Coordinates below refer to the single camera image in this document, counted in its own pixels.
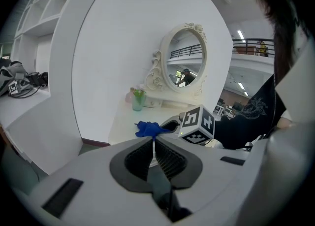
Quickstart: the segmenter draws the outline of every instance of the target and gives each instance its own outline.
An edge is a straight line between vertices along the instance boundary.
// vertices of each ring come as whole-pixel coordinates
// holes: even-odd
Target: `balcony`
[[[201,53],[202,53],[201,44],[197,44],[197,45],[181,48],[181,49],[171,52],[170,58],[171,59],[179,58],[180,56],[186,56],[186,55],[190,56],[190,55],[201,54]]]
[[[230,66],[273,74],[274,57],[272,39],[234,39]]]
[[[274,41],[272,39],[234,39],[232,53],[274,58]]]

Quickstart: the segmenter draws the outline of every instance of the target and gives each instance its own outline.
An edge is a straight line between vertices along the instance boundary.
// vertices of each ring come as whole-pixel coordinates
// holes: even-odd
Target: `railing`
[[[171,58],[177,58],[185,55],[195,55],[200,53],[202,53],[202,48],[201,44],[198,44],[173,51],[171,53]]]
[[[274,58],[274,41],[272,39],[234,39],[232,53]]]

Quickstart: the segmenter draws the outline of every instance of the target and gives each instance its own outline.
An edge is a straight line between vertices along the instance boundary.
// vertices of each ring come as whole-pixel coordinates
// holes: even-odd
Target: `black t-shirt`
[[[184,77],[185,86],[187,86],[188,84],[192,83],[192,81],[194,79],[195,78],[191,74],[185,75],[185,77]]]
[[[278,94],[276,100],[277,105],[274,77],[271,76],[234,118],[216,121],[215,139],[226,149],[234,150],[243,148],[259,135],[267,134],[285,111]]]

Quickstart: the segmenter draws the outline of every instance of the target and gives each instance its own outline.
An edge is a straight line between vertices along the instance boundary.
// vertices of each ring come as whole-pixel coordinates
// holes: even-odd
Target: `small white box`
[[[203,105],[185,113],[178,137],[186,142],[200,144],[215,135],[215,118]]]

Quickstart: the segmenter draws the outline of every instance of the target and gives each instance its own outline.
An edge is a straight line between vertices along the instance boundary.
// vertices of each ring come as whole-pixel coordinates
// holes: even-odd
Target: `person in yellow shirt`
[[[259,55],[260,56],[266,56],[266,45],[265,45],[265,43],[262,40],[260,40],[258,43],[260,44],[260,49],[259,49],[260,53],[259,53]]]

